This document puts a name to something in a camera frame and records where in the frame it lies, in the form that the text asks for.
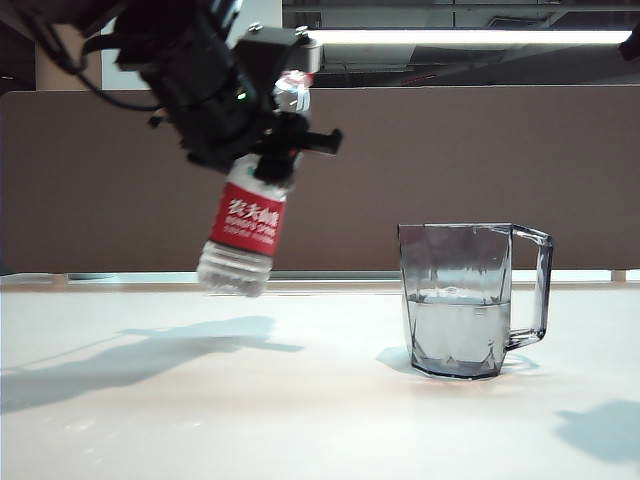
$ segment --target ceiling light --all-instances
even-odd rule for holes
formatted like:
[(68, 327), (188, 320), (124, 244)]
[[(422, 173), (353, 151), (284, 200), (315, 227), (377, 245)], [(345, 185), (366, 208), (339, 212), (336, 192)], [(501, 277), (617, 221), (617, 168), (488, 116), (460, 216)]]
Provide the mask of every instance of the ceiling light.
[(309, 30), (325, 45), (610, 45), (628, 30)]

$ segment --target bottle bottom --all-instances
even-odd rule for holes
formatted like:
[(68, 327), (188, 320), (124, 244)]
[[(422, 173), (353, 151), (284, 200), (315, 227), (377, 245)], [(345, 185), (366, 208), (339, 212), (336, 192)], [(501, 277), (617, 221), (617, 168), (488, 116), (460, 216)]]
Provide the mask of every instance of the bottle bottom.
[(198, 264), (198, 281), (214, 293), (259, 297), (266, 287), (273, 260), (208, 241)]

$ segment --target table surface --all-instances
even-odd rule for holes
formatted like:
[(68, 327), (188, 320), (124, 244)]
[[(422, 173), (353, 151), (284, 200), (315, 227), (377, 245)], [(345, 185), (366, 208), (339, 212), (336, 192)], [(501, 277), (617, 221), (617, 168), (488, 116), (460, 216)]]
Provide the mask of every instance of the table surface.
[(554, 284), (478, 381), (410, 367), (398, 290), (4, 277), (2, 478), (640, 477), (640, 283)]

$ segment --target gray partition wall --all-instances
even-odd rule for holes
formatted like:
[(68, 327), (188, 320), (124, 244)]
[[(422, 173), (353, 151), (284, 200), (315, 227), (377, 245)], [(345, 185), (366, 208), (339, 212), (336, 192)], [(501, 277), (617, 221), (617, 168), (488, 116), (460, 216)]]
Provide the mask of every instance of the gray partition wall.
[[(557, 268), (639, 267), (639, 109), (640, 87), (314, 90), (314, 128), (345, 141), (305, 157), (275, 268), (396, 269), (397, 223), (472, 221), (553, 234)], [(86, 92), (11, 93), (0, 115), (14, 271), (195, 268), (223, 178), (170, 126)]]

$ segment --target glass pitcher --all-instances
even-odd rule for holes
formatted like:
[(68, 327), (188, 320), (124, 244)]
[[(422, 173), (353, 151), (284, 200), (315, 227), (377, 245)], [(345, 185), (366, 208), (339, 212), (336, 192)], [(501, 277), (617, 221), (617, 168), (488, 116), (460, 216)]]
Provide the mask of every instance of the glass pitcher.
[[(513, 236), (538, 245), (535, 324), (511, 330)], [(506, 352), (547, 330), (553, 240), (511, 223), (399, 225), (411, 364), (457, 378), (498, 375)]]

